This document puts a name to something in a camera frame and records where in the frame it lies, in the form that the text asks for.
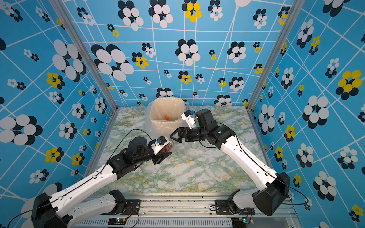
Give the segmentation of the clear tea jar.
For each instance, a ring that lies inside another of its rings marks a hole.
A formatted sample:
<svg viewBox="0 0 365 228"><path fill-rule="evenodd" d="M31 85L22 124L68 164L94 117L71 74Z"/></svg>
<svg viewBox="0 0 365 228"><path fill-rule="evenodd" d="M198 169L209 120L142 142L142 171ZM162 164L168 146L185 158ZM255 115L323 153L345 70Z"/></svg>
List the clear tea jar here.
<svg viewBox="0 0 365 228"><path fill-rule="evenodd" d="M174 142L170 141L167 145L163 147L163 149L160 151L162 153L170 153L174 147Z"/></svg>

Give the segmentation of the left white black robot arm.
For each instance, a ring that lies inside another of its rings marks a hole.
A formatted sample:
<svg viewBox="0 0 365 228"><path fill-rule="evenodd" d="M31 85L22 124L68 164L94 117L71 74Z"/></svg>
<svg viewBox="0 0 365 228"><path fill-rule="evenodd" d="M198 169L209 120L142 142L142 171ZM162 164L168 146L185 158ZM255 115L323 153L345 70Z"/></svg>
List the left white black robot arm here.
<svg viewBox="0 0 365 228"><path fill-rule="evenodd" d="M35 228L71 228L93 216L117 212L122 213L125 202L122 193L114 190L104 197L82 201L106 185L135 171L144 162L160 164L170 153L163 153L170 141L161 136L153 139L138 136L119 153L112 152L107 162L79 182L48 195L42 193L33 201L33 208L18 216L29 213Z"/></svg>

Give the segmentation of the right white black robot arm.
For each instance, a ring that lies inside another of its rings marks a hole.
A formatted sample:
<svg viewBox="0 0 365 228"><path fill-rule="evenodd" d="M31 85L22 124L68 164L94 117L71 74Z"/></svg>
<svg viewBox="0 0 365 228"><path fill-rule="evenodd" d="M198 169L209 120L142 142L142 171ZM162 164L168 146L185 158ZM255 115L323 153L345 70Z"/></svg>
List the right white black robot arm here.
<svg viewBox="0 0 365 228"><path fill-rule="evenodd" d="M239 215L246 208L256 207L266 216L272 216L289 197L290 177L264 164L231 128L217 122L210 110L188 110L182 114L182 119L187 127L177 128L170 134L170 139L178 143L207 141L231 157L254 182L256 191L236 190L228 197L232 214Z"/></svg>

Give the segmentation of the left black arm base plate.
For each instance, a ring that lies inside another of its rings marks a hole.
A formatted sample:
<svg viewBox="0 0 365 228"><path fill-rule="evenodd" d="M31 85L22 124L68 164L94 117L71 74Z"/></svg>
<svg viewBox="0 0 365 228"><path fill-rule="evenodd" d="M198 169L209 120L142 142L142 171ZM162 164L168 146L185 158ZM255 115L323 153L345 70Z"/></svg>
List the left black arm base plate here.
<svg viewBox="0 0 365 228"><path fill-rule="evenodd" d="M139 199L127 199L123 208L119 207L117 211L103 213L103 215L137 215L141 202Z"/></svg>

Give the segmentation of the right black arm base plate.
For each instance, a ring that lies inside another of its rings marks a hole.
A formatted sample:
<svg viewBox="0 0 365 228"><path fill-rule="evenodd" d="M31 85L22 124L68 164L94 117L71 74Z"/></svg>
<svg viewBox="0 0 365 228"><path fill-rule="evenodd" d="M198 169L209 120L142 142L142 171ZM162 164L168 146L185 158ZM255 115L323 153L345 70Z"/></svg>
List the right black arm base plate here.
<svg viewBox="0 0 365 228"><path fill-rule="evenodd" d="M210 206L210 210L215 212L216 215L225 215L225 216L233 216L233 215L239 215L239 216L251 216L251 215L255 215L255 210L254 208L245 208L240 210L237 213L233 213L230 210L229 207L229 203L228 200L223 200L223 199L216 199L214 204Z"/></svg>

